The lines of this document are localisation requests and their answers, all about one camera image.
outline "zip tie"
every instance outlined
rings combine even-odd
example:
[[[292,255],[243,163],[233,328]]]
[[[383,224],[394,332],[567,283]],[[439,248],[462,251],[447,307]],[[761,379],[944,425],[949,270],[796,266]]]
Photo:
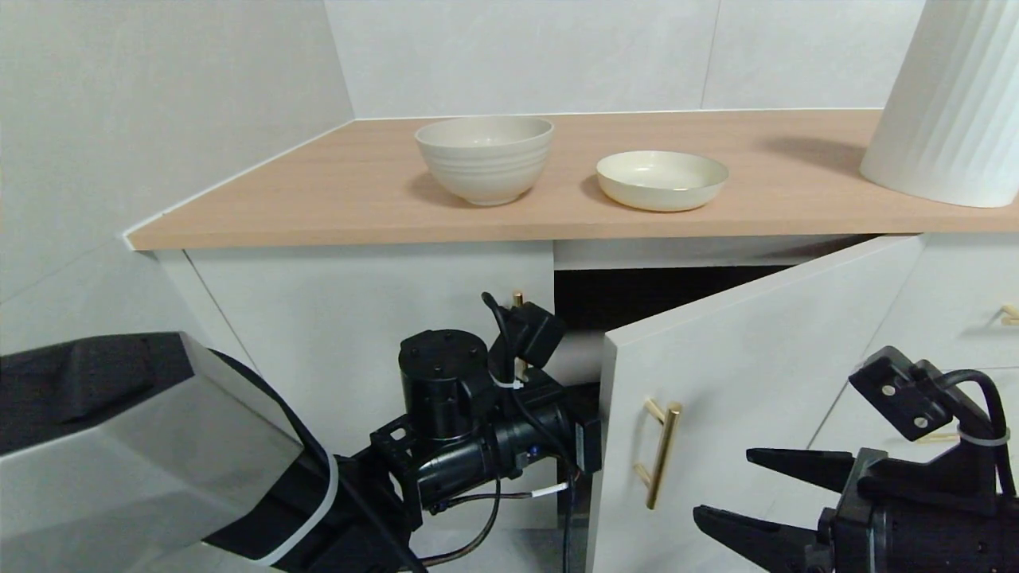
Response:
[[[559,491],[562,491],[567,487],[569,487],[569,485],[567,485],[565,482],[556,483],[555,485],[552,485],[550,487],[542,487],[541,489],[535,489],[534,491],[531,491],[531,497],[540,498],[542,496],[550,496],[552,493],[557,493]]]
[[[328,453],[326,458],[329,460],[329,486],[326,487],[325,497],[322,498],[322,503],[319,504],[315,513],[308,518],[308,521],[304,525],[298,528],[285,541],[283,541],[278,548],[269,553],[269,555],[263,557],[262,559],[251,559],[252,563],[255,565],[260,565],[262,567],[271,567],[277,561],[283,559],[287,553],[290,552],[301,539],[304,539],[316,525],[322,521],[325,514],[329,513],[329,509],[332,507],[333,502],[336,501],[336,490],[339,488],[339,467],[336,465],[336,458],[332,457]]]
[[[1005,428],[1005,435],[1001,437],[996,437],[995,439],[983,439],[982,437],[973,437],[968,433],[962,431],[959,426],[956,426],[956,431],[959,432],[959,437],[965,439],[966,441],[972,444],[973,446],[980,446],[982,448],[998,448],[999,446],[1005,446],[1009,442],[1009,438],[1012,437],[1012,429]]]
[[[515,377],[513,383],[507,384],[505,382],[500,382],[491,372],[489,372],[488,375],[492,377],[492,382],[500,388],[520,389],[524,387],[524,382],[520,381],[519,378]]]

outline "gold handle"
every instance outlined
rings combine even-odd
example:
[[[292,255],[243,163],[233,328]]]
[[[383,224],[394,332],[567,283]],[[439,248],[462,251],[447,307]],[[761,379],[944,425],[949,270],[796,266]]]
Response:
[[[1002,307],[1005,316],[1002,317],[1002,324],[1006,326],[1019,326],[1019,309],[1012,305]]]
[[[513,292],[513,306],[515,307],[524,306],[524,293],[520,291]],[[523,378],[524,371],[527,370],[527,362],[524,362],[523,359],[518,358],[516,361],[514,361],[514,367],[516,368],[517,371],[517,377]]]
[[[661,424],[661,437],[658,438],[658,454],[654,459],[654,471],[648,474],[644,464],[640,462],[634,464],[634,471],[640,476],[644,485],[647,485],[647,509],[653,510],[658,504],[658,491],[661,489],[661,480],[665,477],[665,465],[668,463],[668,455],[673,450],[673,435],[676,433],[676,426],[679,425],[683,405],[679,402],[669,402],[668,409],[662,412],[657,403],[649,398],[644,401],[644,409]]]
[[[959,441],[959,434],[952,431],[931,433],[917,438],[916,444],[946,444],[950,441]]]

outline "brass cabinet handle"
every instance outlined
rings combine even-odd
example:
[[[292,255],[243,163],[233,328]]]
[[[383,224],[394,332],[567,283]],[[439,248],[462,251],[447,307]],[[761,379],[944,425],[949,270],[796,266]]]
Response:
[[[1019,309],[1012,305],[1002,307],[1005,316],[1002,317],[1002,324],[1006,326],[1019,326]]]
[[[948,444],[952,441],[959,441],[959,434],[954,431],[946,431],[924,435],[917,438],[915,444]]]
[[[668,463],[668,455],[673,450],[673,435],[676,433],[676,426],[679,425],[683,405],[679,402],[669,402],[668,408],[662,412],[658,404],[649,398],[644,401],[644,409],[661,424],[661,437],[658,438],[658,454],[654,459],[654,471],[648,474],[644,464],[640,462],[634,464],[634,471],[640,476],[644,485],[647,485],[647,509],[653,510],[658,504],[658,491],[661,489],[661,480],[665,477],[665,465]]]

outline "shallow dish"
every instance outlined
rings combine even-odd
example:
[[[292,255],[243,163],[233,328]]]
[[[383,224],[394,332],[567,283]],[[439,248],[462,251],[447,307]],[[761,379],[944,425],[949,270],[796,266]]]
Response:
[[[729,168],[673,151],[628,151],[598,161],[598,185],[614,201],[645,211],[689,211],[718,195]]]

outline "wooden countertop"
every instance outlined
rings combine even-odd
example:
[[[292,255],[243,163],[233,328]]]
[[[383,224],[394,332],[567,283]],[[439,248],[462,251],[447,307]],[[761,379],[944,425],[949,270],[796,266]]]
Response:
[[[943,205],[888,191],[857,167],[872,110],[560,115],[535,188],[500,207],[443,191],[414,132],[435,119],[356,121],[138,228],[138,250],[252,246],[886,232],[1019,232],[1019,202]],[[729,183],[685,213],[619,205],[598,189],[601,157],[635,149],[706,155]]]

